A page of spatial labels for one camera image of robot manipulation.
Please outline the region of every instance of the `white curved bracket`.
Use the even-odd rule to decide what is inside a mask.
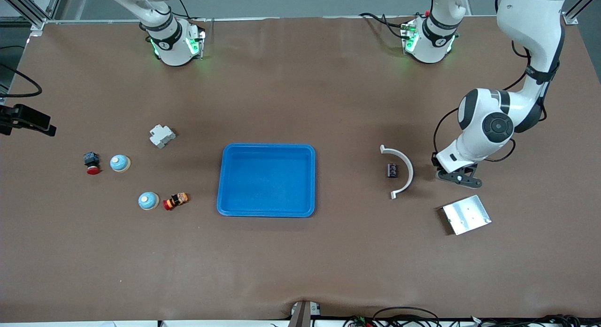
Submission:
[[[408,175],[409,175],[409,177],[407,179],[407,183],[405,183],[405,186],[403,186],[402,188],[390,192],[391,199],[396,199],[397,194],[400,192],[403,192],[406,188],[408,188],[409,184],[411,184],[411,182],[413,181],[413,165],[411,164],[411,160],[409,160],[409,158],[407,156],[405,156],[405,154],[400,152],[399,150],[388,149],[384,145],[380,145],[380,153],[393,154],[393,155],[399,157],[404,162],[404,164],[407,165],[407,170],[408,170]]]

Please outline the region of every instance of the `black cable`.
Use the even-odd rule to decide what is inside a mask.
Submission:
[[[186,16],[186,15],[184,15],[184,14],[178,14],[178,13],[173,13],[173,15],[175,15],[175,16],[179,16],[179,17],[186,17],[186,19],[187,19],[187,20],[193,20],[193,19],[202,19],[202,17],[197,17],[197,16],[196,16],[196,17],[187,17],[187,16]]]
[[[445,120],[445,118],[449,117],[452,113],[454,113],[457,110],[459,110],[458,107],[449,111],[446,115],[442,116],[440,121],[438,121],[438,124],[436,124],[436,129],[434,130],[434,152],[438,153],[438,147],[436,146],[436,133],[438,133],[438,128],[440,128],[440,125],[442,124],[442,121]]]
[[[36,87],[37,91],[36,92],[30,92],[28,94],[0,94],[0,98],[31,98],[34,96],[38,96],[39,94],[41,94],[41,86],[34,81],[33,79],[30,79],[27,75],[25,75],[24,73],[20,72],[17,69],[13,69],[9,66],[5,66],[4,64],[0,63],[0,66],[10,70],[11,72],[23,77],[24,79],[26,79],[27,81],[29,81],[31,84],[34,85],[34,87]]]
[[[582,0],[578,0],[578,2],[576,2],[575,5],[573,5],[570,10],[567,11],[567,13],[565,13],[565,15],[569,15],[571,13],[572,10],[574,10],[574,8],[576,8],[576,6],[578,6],[578,4],[580,4],[580,2],[582,2]]]
[[[531,324],[537,324],[541,327],[545,327],[542,323],[537,320],[534,321],[518,321],[514,319],[507,319],[504,321],[495,321],[494,319],[482,319],[477,327],[528,327]]]
[[[182,8],[184,8],[184,11],[186,12],[186,17],[188,19],[190,19],[190,15],[187,12],[187,8],[186,8],[186,5],[184,4],[184,1],[180,0],[180,4],[182,4]]]
[[[395,28],[401,28],[401,25],[397,25],[396,23],[386,23],[384,20],[380,19],[380,17],[377,17],[376,15],[373,15],[372,13],[362,13],[362,14],[359,14],[359,16],[363,16],[363,17],[369,16],[369,17],[373,18],[374,20],[380,22],[381,24],[384,24],[384,25],[388,24]]]
[[[21,48],[21,49],[25,49],[24,46],[5,46],[5,47],[0,47],[0,49],[9,49],[9,48]]]
[[[353,320],[354,320],[354,317],[350,317],[350,318],[348,318],[346,321],[344,321],[344,323],[342,324],[342,327],[346,327],[346,324],[347,324],[348,322],[350,322],[350,321],[353,321]]]
[[[547,119],[547,109],[545,109],[545,105],[541,105],[540,109],[543,111],[543,118],[539,119],[539,122],[542,122]]]
[[[494,12],[499,12],[499,0],[494,0]]]
[[[384,23],[386,23],[386,26],[388,26],[388,30],[390,30],[390,32],[392,32],[393,35],[395,35],[396,37],[401,38],[402,40],[408,40],[408,36],[402,36],[401,34],[397,34],[396,32],[394,32],[394,30],[391,28],[390,23],[388,23],[388,20],[386,20],[386,15],[382,14],[382,19],[384,20]]]
[[[523,57],[523,58],[528,58],[528,53],[526,53],[526,55],[522,55],[521,53],[517,52],[517,50],[516,50],[516,43],[514,41],[511,41],[511,49],[513,49],[513,53],[515,53],[517,56],[520,56],[520,57]]]
[[[513,150],[516,149],[516,141],[513,138],[510,138],[509,141],[511,141],[513,143],[513,146],[511,147],[511,150],[509,150],[509,152],[507,154],[505,154],[505,156],[503,158],[498,158],[498,160],[490,160],[490,159],[486,158],[485,160],[487,162],[496,163],[496,162],[500,162],[502,160],[505,160],[505,158],[511,156],[511,154],[513,154]]]
[[[528,62],[527,65],[530,65],[530,60],[532,60],[532,56],[530,56],[530,51],[528,51],[528,49],[524,48],[526,50],[526,58],[528,58]],[[524,79],[524,77],[526,77],[526,72],[522,73],[522,75],[513,83],[509,84],[507,86],[507,88],[504,88],[503,90],[509,90],[511,88],[513,88],[516,84],[520,83],[520,81],[522,81],[522,79]]]
[[[386,311],[392,311],[392,310],[395,310],[395,311],[396,310],[413,310],[413,311],[426,312],[427,314],[429,314],[435,318],[436,325],[438,325],[438,327],[440,327],[440,318],[438,318],[438,316],[436,314],[434,314],[433,312],[430,312],[429,310],[425,310],[425,309],[419,308],[419,307],[412,307],[412,306],[395,306],[395,307],[382,308],[378,312],[374,313],[372,319],[376,320],[376,316],[378,316],[378,314],[380,314],[382,312],[386,312]]]

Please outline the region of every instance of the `green led light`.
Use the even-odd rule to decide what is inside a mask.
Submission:
[[[414,32],[414,34],[411,36],[411,38],[408,39],[407,46],[405,49],[408,52],[412,52],[415,49],[415,45],[417,44],[418,40],[419,40],[419,34],[417,32]]]
[[[159,51],[156,49],[156,45],[154,44],[154,41],[152,40],[152,38],[150,39],[150,44],[152,45],[152,48],[154,49],[154,54],[157,55],[158,57],[161,57],[159,55]]]
[[[189,38],[187,38],[186,40],[188,47],[190,48],[190,53],[192,53],[193,55],[198,54],[198,42],[195,40],[190,40]]]
[[[449,47],[447,48],[447,53],[449,51],[451,51],[451,47],[453,46],[453,41],[455,41],[455,36],[451,37],[451,40],[449,41]]]

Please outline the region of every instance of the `white plastic part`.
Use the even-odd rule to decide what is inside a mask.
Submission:
[[[150,141],[159,149],[163,149],[165,144],[176,138],[175,133],[173,133],[168,126],[162,126],[160,124],[150,130],[150,134],[152,135]]]
[[[389,148],[386,148],[384,145],[380,145],[380,153],[393,154],[393,155],[399,157],[404,162],[404,164],[407,165],[407,170],[408,170],[407,183],[405,183],[405,186],[403,186],[402,188],[390,192],[390,198],[396,199],[397,194],[400,192],[403,192],[405,189],[407,189],[409,184],[411,184],[411,182],[413,181],[413,174],[414,174],[413,165],[411,164],[411,160],[409,160],[409,158],[404,153],[400,152],[399,150],[389,149]]]

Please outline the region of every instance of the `black electronic component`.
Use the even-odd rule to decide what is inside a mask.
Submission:
[[[395,163],[388,163],[388,171],[386,172],[386,177],[388,177],[388,178],[399,177],[399,174],[397,173],[397,165]]]

